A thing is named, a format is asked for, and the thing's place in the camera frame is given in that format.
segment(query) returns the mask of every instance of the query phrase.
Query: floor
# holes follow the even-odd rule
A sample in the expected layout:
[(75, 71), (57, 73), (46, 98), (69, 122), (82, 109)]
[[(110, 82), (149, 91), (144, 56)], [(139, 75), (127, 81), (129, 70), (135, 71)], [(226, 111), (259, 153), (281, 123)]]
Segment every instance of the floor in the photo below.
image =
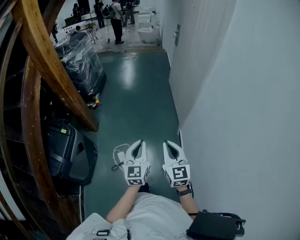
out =
[(121, 144), (146, 142), (151, 169), (151, 193), (179, 201), (166, 181), (162, 165), (163, 142), (179, 143), (178, 119), (169, 86), (169, 62), (164, 51), (101, 56), (107, 82), (102, 105), (92, 110), (99, 132), (84, 132), (97, 144), (98, 160), (92, 183), (84, 188), (85, 217), (96, 212), (105, 217), (127, 189), (124, 173), (112, 171), (113, 149)]
[(135, 14), (135, 25), (127, 25), (127, 27), (123, 27), (123, 37), (122, 40), (125, 41), (124, 44), (116, 45), (114, 43), (115, 36), (113, 32), (113, 27), (110, 23), (110, 20), (105, 20), (105, 28), (99, 28), (98, 22), (96, 23), (96, 27), (94, 27), (94, 31), (98, 39), (95, 41), (94, 49), (96, 52), (121, 52), (125, 53), (127, 51), (131, 51), (133, 49), (162, 49), (162, 45), (160, 42), (159, 45), (155, 45), (153, 43), (143, 43), (140, 40), (138, 35), (139, 30), (139, 21), (138, 14)]

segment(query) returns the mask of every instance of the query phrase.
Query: green floor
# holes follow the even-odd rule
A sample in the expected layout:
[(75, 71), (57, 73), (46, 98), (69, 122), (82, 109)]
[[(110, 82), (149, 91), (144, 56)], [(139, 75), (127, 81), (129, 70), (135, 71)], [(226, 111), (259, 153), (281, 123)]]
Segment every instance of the green floor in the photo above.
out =
[(146, 142), (151, 165), (151, 193), (178, 201), (161, 170), (163, 142), (179, 141), (166, 53), (115, 54), (100, 60), (107, 82), (100, 99), (102, 106), (93, 111), (100, 122), (99, 132), (86, 133), (97, 144), (99, 154), (92, 183), (84, 188), (85, 217), (94, 212), (105, 217), (125, 192), (124, 173), (111, 170), (113, 149), (140, 139)]

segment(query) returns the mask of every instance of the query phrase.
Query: person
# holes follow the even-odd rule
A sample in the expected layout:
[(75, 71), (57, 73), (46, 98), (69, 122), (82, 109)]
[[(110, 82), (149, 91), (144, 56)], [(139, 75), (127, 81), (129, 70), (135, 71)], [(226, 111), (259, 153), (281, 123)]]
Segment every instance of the person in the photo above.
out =
[(74, 3), (74, 7), (73, 7), (73, 15), (74, 15), (75, 21), (76, 21), (77, 23), (81, 22), (80, 8), (78, 7), (77, 3)]
[(124, 21), (124, 16), (122, 13), (121, 5), (119, 3), (119, 0), (112, 0), (112, 3), (110, 4), (112, 9), (115, 12), (115, 16), (111, 18), (112, 22), (112, 28), (114, 31), (114, 35), (116, 37), (116, 44), (122, 44), (124, 41), (122, 41), (122, 22)]
[(125, 13), (125, 21), (123, 23), (123, 27), (127, 26), (127, 21), (130, 16), (130, 24), (135, 25), (135, 15), (134, 15), (134, 9), (135, 9), (135, 0), (127, 0), (126, 2), (126, 13)]
[[(181, 205), (149, 193), (149, 187), (129, 186), (106, 216), (89, 216), (67, 240), (188, 240), (186, 230), (199, 209), (187, 186), (178, 187)], [(107, 236), (97, 237), (106, 230)]]
[(102, 14), (102, 7), (104, 6), (102, 0), (95, 0), (95, 5), (94, 5), (94, 9), (95, 9), (95, 14), (97, 16), (97, 20), (98, 20), (98, 23), (99, 23), (99, 28), (103, 28), (105, 27), (104, 25), (104, 17), (103, 17), (103, 14)]

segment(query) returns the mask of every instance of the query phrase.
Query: white cable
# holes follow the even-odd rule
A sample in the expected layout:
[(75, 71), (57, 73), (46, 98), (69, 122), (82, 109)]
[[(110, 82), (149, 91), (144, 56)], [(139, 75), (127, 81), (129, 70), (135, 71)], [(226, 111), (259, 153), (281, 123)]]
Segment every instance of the white cable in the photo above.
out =
[(113, 152), (112, 152), (112, 157), (113, 157), (114, 163), (115, 163), (116, 165), (120, 164), (120, 162), (118, 163), (118, 162), (116, 161), (116, 159), (114, 158), (114, 153), (115, 153), (116, 151), (121, 152), (121, 151), (118, 150), (117, 148), (122, 147), (122, 146), (128, 146), (128, 148), (130, 148), (130, 145), (127, 144), (127, 143), (126, 143), (126, 144), (119, 145), (119, 146), (117, 146), (117, 147), (114, 148), (114, 150), (113, 150)]

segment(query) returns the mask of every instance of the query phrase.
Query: table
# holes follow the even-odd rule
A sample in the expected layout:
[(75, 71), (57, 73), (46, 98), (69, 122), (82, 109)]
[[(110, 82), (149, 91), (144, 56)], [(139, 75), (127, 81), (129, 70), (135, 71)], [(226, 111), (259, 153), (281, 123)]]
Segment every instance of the table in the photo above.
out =
[(80, 26), (80, 30), (79, 30), (79, 31), (86, 30), (87, 34), (89, 35), (89, 37), (91, 38), (91, 40), (92, 40), (92, 42), (94, 44), (96, 44), (95, 38), (98, 39), (98, 37), (96, 36), (96, 33), (95, 33), (94, 29), (93, 29), (93, 27), (95, 25), (96, 24), (94, 22), (86, 24), (86, 25), (82, 25), (82, 26)]

